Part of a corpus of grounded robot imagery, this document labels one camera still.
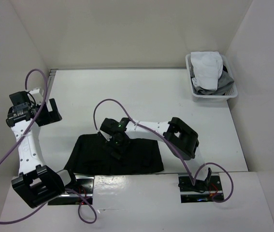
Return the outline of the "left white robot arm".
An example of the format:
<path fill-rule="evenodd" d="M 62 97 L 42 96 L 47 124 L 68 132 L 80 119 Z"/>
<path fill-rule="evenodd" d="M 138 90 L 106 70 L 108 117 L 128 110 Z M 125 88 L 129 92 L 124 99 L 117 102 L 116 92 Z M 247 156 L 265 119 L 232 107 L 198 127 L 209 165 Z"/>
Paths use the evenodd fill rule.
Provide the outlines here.
<path fill-rule="evenodd" d="M 43 103 L 43 90 L 20 91 L 9 96 L 6 124 L 15 135 L 19 154 L 19 176 L 12 180 L 15 192 L 31 208 L 78 189 L 78 180 L 72 171 L 53 171 L 45 164 L 39 141 L 40 127 L 61 121 L 54 99 L 48 100 L 52 110 Z"/>

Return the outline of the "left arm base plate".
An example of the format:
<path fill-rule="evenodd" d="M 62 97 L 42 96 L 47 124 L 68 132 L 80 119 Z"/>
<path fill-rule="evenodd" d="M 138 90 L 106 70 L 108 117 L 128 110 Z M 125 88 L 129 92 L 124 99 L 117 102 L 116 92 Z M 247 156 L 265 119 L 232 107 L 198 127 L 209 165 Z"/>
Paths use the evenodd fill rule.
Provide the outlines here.
<path fill-rule="evenodd" d="M 76 175 L 76 184 L 73 190 L 87 198 L 87 201 L 92 204 L 93 202 L 93 189 L 94 189 L 94 176 Z M 48 205 L 79 205 L 82 201 L 77 194 L 72 192 L 65 192 L 59 197 L 48 202 Z"/>

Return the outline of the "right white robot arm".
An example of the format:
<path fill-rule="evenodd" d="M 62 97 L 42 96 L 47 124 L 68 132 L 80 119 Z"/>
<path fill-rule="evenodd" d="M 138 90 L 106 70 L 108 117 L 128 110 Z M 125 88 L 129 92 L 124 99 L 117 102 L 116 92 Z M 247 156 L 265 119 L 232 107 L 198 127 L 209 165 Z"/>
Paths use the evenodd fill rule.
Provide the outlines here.
<path fill-rule="evenodd" d="M 119 154 L 125 153 L 134 140 L 142 139 L 164 142 L 186 169 L 189 169 L 187 160 L 197 159 L 191 167 L 204 161 L 199 150 L 198 134 L 177 117 L 169 122 L 137 122 L 129 118 L 117 122 L 106 118 L 100 130 L 110 136 L 108 143 Z"/>

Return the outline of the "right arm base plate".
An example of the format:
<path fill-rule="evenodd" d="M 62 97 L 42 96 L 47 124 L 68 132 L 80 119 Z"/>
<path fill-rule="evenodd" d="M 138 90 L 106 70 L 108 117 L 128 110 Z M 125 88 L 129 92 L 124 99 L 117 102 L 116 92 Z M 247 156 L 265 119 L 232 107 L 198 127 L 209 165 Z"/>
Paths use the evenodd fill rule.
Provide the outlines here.
<path fill-rule="evenodd" d="M 196 184 L 193 186 L 188 175 L 179 175 L 178 181 L 181 203 L 213 202 L 213 197 L 217 201 L 225 199 L 218 174 L 211 176 L 208 185 L 203 181 L 196 180 Z"/>

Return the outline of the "black skirt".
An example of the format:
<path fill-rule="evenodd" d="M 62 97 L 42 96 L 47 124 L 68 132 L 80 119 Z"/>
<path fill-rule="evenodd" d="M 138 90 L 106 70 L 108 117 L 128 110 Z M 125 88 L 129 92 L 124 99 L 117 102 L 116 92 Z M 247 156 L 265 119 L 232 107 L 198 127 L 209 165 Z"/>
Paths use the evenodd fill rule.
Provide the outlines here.
<path fill-rule="evenodd" d="M 157 141 L 133 139 L 120 154 L 97 133 L 78 137 L 64 169 L 84 175 L 133 175 L 159 173 L 164 165 Z"/>

